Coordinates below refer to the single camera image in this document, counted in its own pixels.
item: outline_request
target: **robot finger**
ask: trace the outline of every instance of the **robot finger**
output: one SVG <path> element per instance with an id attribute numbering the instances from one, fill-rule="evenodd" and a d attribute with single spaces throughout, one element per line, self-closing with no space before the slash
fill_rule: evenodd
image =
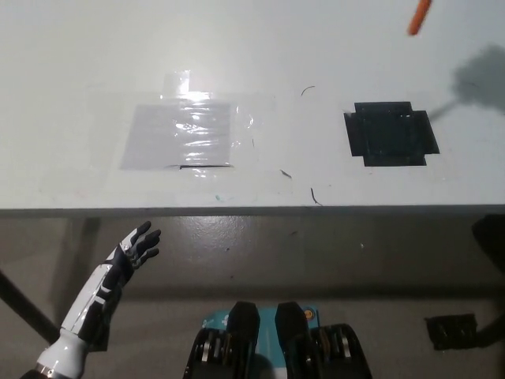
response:
<path id="1" fill-rule="evenodd" d="M 149 258 L 153 258 L 159 254 L 159 249 L 150 249 L 145 252 L 145 254 L 140 257 L 140 266 L 145 263 L 145 261 Z"/>
<path id="2" fill-rule="evenodd" d="M 137 254 L 140 257 L 145 250 L 155 247 L 159 243 L 159 236 L 161 235 L 161 230 L 153 231 L 139 241 L 137 245 Z"/>
<path id="3" fill-rule="evenodd" d="M 121 247 L 123 251 L 129 250 L 132 246 L 135 245 L 137 240 L 141 235 L 149 230 L 151 227 L 151 221 L 146 221 L 142 225 L 140 225 L 137 229 L 133 230 L 129 235 L 125 237 L 125 239 L 121 242 Z"/>

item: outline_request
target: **robotic hand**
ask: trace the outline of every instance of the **robotic hand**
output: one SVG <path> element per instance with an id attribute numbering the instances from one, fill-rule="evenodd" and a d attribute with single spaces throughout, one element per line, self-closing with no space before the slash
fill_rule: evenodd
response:
<path id="1" fill-rule="evenodd" d="M 156 256 L 161 231 L 148 235 L 148 221 L 132 231 L 99 265 L 83 286 L 60 329 L 60 338 L 37 360 L 34 370 L 21 379 L 79 379 L 86 356 L 104 350 L 109 338 L 110 319 L 122 295 L 122 288 L 145 261 Z"/>

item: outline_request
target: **debris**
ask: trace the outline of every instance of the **debris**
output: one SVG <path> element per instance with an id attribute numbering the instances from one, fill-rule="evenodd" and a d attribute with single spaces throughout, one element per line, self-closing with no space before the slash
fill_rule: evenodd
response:
<path id="1" fill-rule="evenodd" d="M 302 92 L 301 92 L 301 95 L 300 96 L 303 96 L 303 94 L 305 93 L 305 91 L 307 91 L 309 88 L 315 88 L 316 86 L 315 85 L 310 85 L 308 86 L 306 89 L 304 89 Z"/>
<path id="2" fill-rule="evenodd" d="M 284 176 L 287 176 L 289 179 L 292 179 L 293 177 L 291 175 L 289 175 L 287 172 L 285 172 L 284 170 L 281 170 L 282 174 Z"/>
<path id="3" fill-rule="evenodd" d="M 323 205 L 319 201 L 316 200 L 316 197 L 314 196 L 314 189 L 313 188 L 310 189 L 310 193 L 312 194 L 312 199 L 314 200 L 314 203 L 323 207 Z"/>

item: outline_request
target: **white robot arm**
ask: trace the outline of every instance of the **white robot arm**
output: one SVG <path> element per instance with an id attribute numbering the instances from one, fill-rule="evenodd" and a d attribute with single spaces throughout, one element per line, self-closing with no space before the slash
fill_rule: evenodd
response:
<path id="1" fill-rule="evenodd" d="M 79 379 L 88 352 L 107 345 L 110 319 L 122 288 L 145 261 L 156 256 L 161 231 L 145 235 L 151 223 L 132 231 L 99 265 L 83 286 L 60 329 L 60 338 L 37 360 L 36 368 L 22 379 Z"/>

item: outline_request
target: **black mark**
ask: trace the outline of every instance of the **black mark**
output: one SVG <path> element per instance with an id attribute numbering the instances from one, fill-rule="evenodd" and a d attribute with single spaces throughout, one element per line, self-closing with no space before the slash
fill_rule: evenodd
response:
<path id="1" fill-rule="evenodd" d="M 312 199 L 314 200 L 314 203 L 316 203 L 320 206 L 323 206 L 319 201 L 316 200 L 316 197 L 314 196 L 314 189 L 313 188 L 310 189 L 310 193 L 312 194 Z"/>
<path id="2" fill-rule="evenodd" d="M 182 170 L 183 168 L 214 168 L 214 167 L 233 167 L 230 164 L 208 164 L 208 165 L 203 165 L 203 164 L 182 164 L 179 166 L 179 170 Z"/>
<path id="3" fill-rule="evenodd" d="M 352 156 L 366 167 L 426 166 L 426 154 L 439 154 L 428 114 L 410 102 L 355 103 L 345 113 Z"/>
<path id="4" fill-rule="evenodd" d="M 306 89 L 304 89 L 302 92 L 301 92 L 301 95 L 300 96 L 303 96 L 303 94 L 305 93 L 305 91 L 307 91 L 309 88 L 315 88 L 316 86 L 315 85 L 310 85 L 308 86 Z"/>
<path id="5" fill-rule="evenodd" d="M 480 88 L 481 86 L 473 81 L 462 81 L 463 84 L 469 85 L 471 87 Z"/>
<path id="6" fill-rule="evenodd" d="M 284 176 L 287 176 L 289 179 L 292 179 L 293 177 L 291 175 L 289 175 L 287 172 L 285 172 L 284 170 L 281 170 L 282 174 Z"/>

